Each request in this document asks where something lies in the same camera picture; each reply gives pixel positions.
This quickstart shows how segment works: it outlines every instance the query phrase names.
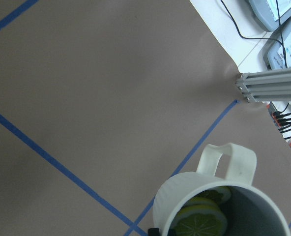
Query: white desk surface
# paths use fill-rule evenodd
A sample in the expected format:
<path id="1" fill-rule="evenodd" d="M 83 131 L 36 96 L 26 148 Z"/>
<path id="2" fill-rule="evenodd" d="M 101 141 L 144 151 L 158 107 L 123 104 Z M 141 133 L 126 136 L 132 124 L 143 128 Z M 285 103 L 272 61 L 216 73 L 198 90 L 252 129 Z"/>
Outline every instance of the white desk surface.
<path id="1" fill-rule="evenodd" d="M 262 59 L 262 48 L 266 40 L 247 40 L 241 38 L 229 14 L 219 0 L 190 0 L 206 25 L 209 27 L 221 46 L 236 63 L 241 73 L 267 70 Z M 246 37 L 267 37 L 270 32 L 264 31 L 255 21 L 253 11 L 245 0 L 224 1 L 233 15 L 238 28 Z"/>

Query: pitcher handle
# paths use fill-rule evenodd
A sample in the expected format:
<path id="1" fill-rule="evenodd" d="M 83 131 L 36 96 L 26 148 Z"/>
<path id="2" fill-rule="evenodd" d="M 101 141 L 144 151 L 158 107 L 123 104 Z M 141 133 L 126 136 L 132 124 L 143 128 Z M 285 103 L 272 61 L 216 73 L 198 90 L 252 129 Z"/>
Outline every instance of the pitcher handle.
<path id="1" fill-rule="evenodd" d="M 223 154 L 231 156 L 225 179 L 251 185 L 257 166 L 256 154 L 250 149 L 232 143 L 219 147 L 207 145 L 201 154 L 197 173 L 214 176 Z"/>

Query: green lemon slice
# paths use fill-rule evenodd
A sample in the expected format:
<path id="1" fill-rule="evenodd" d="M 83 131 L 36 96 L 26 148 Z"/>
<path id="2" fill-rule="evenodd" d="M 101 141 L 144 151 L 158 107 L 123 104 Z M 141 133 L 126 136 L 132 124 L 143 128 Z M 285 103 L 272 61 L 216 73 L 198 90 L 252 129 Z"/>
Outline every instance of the green lemon slice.
<path id="1" fill-rule="evenodd" d="M 218 208 L 218 205 L 213 200 L 208 199 L 208 198 L 201 198 L 201 197 L 191 198 L 184 204 L 184 207 L 188 207 L 192 205 L 208 205 L 208 206 L 214 206 Z"/>
<path id="2" fill-rule="evenodd" d="M 223 236 L 228 222 L 214 206 L 194 205 L 181 209 L 171 224 L 177 236 Z"/>
<path id="3" fill-rule="evenodd" d="M 219 186 L 215 188 L 210 188 L 204 192 L 201 192 L 197 197 L 208 198 L 220 205 L 227 202 L 231 198 L 231 191 L 227 186 Z"/>

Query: electronic device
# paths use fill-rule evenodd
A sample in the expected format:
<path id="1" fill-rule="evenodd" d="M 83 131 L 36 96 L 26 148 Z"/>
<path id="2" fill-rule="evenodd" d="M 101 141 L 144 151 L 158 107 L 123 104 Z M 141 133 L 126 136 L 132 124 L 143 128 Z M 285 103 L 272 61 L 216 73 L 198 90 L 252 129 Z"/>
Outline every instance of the electronic device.
<path id="1" fill-rule="evenodd" d="M 276 0 L 248 0 L 260 25 L 266 31 L 275 31 L 279 27 Z M 291 0 L 278 0 L 280 21 L 283 24 L 291 16 Z"/>
<path id="2" fill-rule="evenodd" d="M 284 40 L 284 47 L 286 49 L 287 65 L 291 67 L 291 18 L 286 22 L 282 28 L 282 35 Z M 285 61 L 283 55 L 283 48 L 279 42 L 273 42 L 272 46 L 268 49 L 264 60 L 271 69 L 285 68 Z"/>

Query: white pitcher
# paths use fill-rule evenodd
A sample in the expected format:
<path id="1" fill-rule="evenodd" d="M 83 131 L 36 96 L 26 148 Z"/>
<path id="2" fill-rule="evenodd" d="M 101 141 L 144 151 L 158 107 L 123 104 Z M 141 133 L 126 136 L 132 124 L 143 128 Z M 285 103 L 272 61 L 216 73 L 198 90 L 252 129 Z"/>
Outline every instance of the white pitcher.
<path id="1" fill-rule="evenodd" d="M 221 156 L 231 156 L 225 179 L 215 177 Z M 181 207 L 197 194 L 217 186 L 229 186 L 231 222 L 228 236 L 291 236 L 285 218 L 275 203 L 251 186 L 257 165 L 256 154 L 236 144 L 207 145 L 196 172 L 169 178 L 158 190 L 153 205 L 154 227 L 167 236 Z"/>

